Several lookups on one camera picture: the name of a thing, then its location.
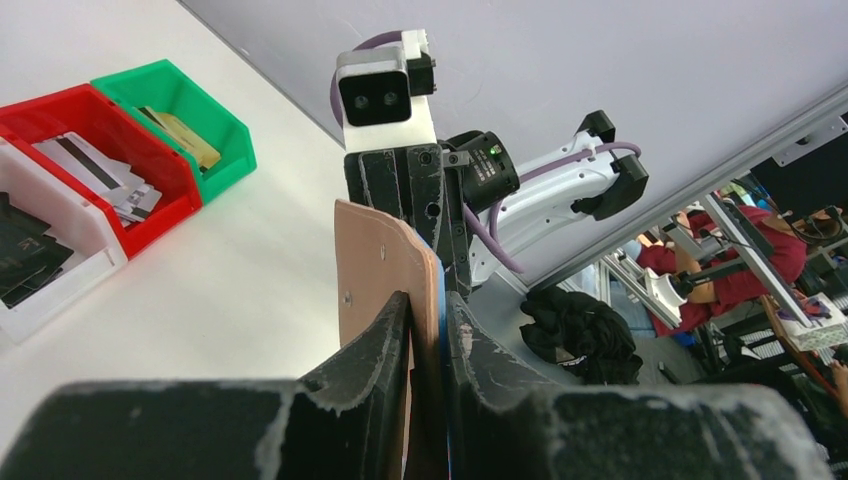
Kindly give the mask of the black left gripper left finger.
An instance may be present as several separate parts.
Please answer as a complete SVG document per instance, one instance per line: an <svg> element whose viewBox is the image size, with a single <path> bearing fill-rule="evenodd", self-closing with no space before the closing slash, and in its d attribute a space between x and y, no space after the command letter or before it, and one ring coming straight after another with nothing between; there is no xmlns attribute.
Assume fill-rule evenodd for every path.
<svg viewBox="0 0 848 480"><path fill-rule="evenodd" d="M49 395L5 479L395 479L411 302L292 380L106 381Z"/></svg>

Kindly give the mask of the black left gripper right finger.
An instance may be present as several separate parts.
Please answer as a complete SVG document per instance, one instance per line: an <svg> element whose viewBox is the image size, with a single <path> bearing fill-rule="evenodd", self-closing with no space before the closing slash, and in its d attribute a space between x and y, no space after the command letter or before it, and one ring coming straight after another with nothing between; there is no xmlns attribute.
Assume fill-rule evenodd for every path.
<svg viewBox="0 0 848 480"><path fill-rule="evenodd" d="M455 479L828 479L801 417L754 385L575 386L490 337L449 293Z"/></svg>

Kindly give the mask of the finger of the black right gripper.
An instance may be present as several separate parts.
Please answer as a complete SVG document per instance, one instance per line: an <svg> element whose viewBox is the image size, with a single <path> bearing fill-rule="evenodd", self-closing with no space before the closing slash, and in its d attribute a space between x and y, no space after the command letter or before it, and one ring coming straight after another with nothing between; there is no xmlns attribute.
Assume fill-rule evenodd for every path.
<svg viewBox="0 0 848 480"><path fill-rule="evenodd" d="M470 233L464 218L463 171L467 165L467 155L457 151L443 151L444 246L440 252L445 267L446 286L463 299L467 299L473 290L470 274Z"/></svg>
<svg viewBox="0 0 848 480"><path fill-rule="evenodd" d="M344 157L349 200L405 221L437 249L443 213L441 154L437 145L349 153Z"/></svg>

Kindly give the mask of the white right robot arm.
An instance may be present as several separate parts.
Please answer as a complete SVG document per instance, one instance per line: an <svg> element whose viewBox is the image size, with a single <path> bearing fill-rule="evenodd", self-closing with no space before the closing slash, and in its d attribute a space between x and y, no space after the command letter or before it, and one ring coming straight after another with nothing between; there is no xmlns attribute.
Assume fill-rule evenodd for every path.
<svg viewBox="0 0 848 480"><path fill-rule="evenodd" d="M564 227L600 221L643 195L641 150L615 139L599 110L562 147L525 165L493 132L446 140L388 125L345 130L350 201L407 222L435 251L449 289L468 296L497 270Z"/></svg>

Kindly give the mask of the gold cards stack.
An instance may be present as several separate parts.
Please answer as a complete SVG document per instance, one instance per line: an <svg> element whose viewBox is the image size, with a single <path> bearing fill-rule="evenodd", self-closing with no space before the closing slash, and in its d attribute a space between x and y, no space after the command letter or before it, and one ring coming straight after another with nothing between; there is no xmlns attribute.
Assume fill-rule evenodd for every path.
<svg viewBox="0 0 848 480"><path fill-rule="evenodd" d="M221 160L221 154L177 116L156 111L149 106L138 107L137 110L156 124L183 150L190 153L202 172L210 170Z"/></svg>

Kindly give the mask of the white cards stack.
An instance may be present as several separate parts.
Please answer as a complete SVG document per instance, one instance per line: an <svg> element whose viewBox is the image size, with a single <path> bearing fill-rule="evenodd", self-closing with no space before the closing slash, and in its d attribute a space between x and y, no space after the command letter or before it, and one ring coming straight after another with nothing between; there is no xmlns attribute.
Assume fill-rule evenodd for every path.
<svg viewBox="0 0 848 480"><path fill-rule="evenodd" d="M35 149L102 197L123 227L147 220L163 193L135 174L125 162L113 159L76 132L38 142Z"/></svg>

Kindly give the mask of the black cards stack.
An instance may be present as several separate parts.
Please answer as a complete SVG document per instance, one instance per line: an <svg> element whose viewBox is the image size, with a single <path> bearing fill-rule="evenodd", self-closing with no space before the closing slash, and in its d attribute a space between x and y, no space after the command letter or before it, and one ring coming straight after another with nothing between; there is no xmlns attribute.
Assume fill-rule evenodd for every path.
<svg viewBox="0 0 848 480"><path fill-rule="evenodd" d="M1 300L9 309L63 273L74 250L48 234L51 225L1 192Z"/></svg>

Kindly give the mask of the black clothing pile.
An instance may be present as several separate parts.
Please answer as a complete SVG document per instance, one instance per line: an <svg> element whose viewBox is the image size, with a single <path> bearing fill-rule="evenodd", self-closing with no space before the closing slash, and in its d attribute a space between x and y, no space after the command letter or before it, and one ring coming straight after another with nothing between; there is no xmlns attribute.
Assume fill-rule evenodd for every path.
<svg viewBox="0 0 848 480"><path fill-rule="evenodd" d="M607 303L559 287L530 292L520 310L532 322L520 327L539 358L586 385L637 385L643 359L624 321Z"/></svg>

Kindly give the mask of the person in red shirt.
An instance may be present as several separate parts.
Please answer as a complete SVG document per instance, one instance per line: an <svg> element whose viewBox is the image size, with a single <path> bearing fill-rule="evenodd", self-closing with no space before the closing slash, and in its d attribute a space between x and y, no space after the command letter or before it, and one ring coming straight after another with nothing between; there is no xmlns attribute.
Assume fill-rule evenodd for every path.
<svg viewBox="0 0 848 480"><path fill-rule="evenodd" d="M822 209L810 215L808 222L790 222L781 214L758 207L739 207L754 227L773 248L769 262L785 282L792 284L801 275L806 264L809 241L830 237L841 230L841 221ZM629 241L623 247L628 257L637 265L658 275L695 274L703 267L683 248L671 241L649 243L642 237ZM721 316L740 304L766 295L769 290L749 269L713 279L697 285L679 307L680 325L674 329L666 326L653 313L633 303L633 313L625 313L631 333L638 337L657 338L691 331L715 317Z"/></svg>

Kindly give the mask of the green plastic bin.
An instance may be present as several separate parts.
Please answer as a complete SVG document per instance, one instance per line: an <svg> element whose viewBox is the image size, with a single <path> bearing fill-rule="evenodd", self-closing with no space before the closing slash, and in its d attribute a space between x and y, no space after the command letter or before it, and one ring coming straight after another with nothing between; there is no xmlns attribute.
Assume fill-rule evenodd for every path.
<svg viewBox="0 0 848 480"><path fill-rule="evenodd" d="M171 61L102 76L91 85L186 159L205 204L256 170L247 126Z"/></svg>

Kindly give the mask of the white plastic bin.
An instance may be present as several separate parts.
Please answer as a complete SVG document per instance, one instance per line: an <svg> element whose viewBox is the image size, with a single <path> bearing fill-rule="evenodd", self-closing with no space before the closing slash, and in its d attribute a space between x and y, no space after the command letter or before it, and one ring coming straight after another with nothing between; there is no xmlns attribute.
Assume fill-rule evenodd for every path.
<svg viewBox="0 0 848 480"><path fill-rule="evenodd" d="M105 213L1 142L1 330L21 343L125 266Z"/></svg>

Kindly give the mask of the red plastic bin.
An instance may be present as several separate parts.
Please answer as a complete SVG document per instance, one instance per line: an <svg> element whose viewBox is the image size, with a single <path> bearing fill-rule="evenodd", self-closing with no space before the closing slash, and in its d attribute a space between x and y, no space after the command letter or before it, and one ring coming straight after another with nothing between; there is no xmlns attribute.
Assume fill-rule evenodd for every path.
<svg viewBox="0 0 848 480"><path fill-rule="evenodd" d="M187 160L91 85L2 107L1 136L104 213L128 258L203 206Z"/></svg>

